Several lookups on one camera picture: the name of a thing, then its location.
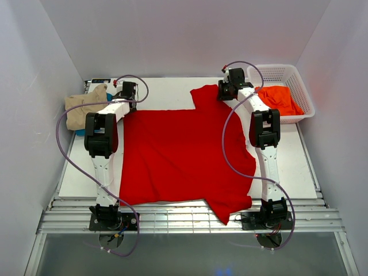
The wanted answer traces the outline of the red t shirt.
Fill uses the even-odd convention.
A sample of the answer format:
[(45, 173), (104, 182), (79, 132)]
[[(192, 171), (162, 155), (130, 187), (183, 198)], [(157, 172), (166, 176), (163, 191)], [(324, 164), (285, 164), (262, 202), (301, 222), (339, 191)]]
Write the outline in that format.
[[(191, 91), (194, 109), (139, 110), (127, 115), (120, 198), (130, 205), (204, 200), (227, 224), (231, 213), (252, 205), (252, 179), (226, 163), (221, 135), (231, 108), (217, 100), (216, 85)], [(240, 118), (233, 114), (225, 151), (235, 169), (253, 176)]]

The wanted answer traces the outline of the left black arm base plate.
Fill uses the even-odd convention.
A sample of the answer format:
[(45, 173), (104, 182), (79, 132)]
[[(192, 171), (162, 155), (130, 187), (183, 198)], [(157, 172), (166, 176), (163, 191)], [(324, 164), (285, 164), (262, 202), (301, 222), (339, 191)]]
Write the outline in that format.
[(118, 212), (116, 217), (102, 218), (92, 214), (90, 218), (90, 231), (117, 231), (125, 229), (126, 231), (136, 231), (137, 218), (133, 213)]

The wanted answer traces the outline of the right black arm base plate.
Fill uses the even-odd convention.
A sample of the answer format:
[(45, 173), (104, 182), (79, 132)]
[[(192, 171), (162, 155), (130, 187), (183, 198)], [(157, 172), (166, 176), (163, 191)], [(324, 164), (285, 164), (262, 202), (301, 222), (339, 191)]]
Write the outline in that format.
[(238, 213), (234, 221), (241, 223), (242, 230), (291, 230), (294, 222), (290, 212), (287, 213), (285, 219), (277, 222), (264, 222), (260, 212)]

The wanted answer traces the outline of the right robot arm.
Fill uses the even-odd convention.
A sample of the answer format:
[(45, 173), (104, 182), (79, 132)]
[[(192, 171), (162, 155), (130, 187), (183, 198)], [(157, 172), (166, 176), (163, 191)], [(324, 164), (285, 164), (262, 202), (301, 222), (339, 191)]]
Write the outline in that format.
[[(221, 147), (227, 165), (238, 175), (249, 179), (262, 181), (261, 207), (257, 215), (248, 219), (249, 224), (263, 224), (267, 227), (280, 225), (287, 219), (287, 197), (279, 185), (279, 173), (277, 164), (277, 149), (281, 139), (281, 115), (278, 109), (268, 107), (259, 98), (258, 92), (261, 85), (255, 89), (250, 82), (246, 82), (242, 68), (229, 68), (225, 65), (222, 69), (224, 79), (218, 83), (219, 101), (231, 101), (242, 95), (244, 98), (230, 111), (221, 135)], [(250, 114), (248, 123), (248, 140), (255, 149), (259, 161), (260, 176), (246, 175), (231, 165), (225, 151), (225, 133), (227, 125), (235, 110), (244, 106)]]

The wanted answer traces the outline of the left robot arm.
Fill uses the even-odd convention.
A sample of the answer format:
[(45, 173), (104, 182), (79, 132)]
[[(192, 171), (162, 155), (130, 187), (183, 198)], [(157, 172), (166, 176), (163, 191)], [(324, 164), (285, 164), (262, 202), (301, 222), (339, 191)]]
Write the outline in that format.
[(124, 134), (122, 119), (136, 110), (137, 90), (137, 83), (122, 82), (112, 103), (86, 115), (84, 145), (93, 163), (94, 178), (100, 183), (96, 205), (90, 210), (98, 223), (110, 229), (120, 223), (117, 197), (124, 154), (124, 143), (119, 141), (119, 135)]

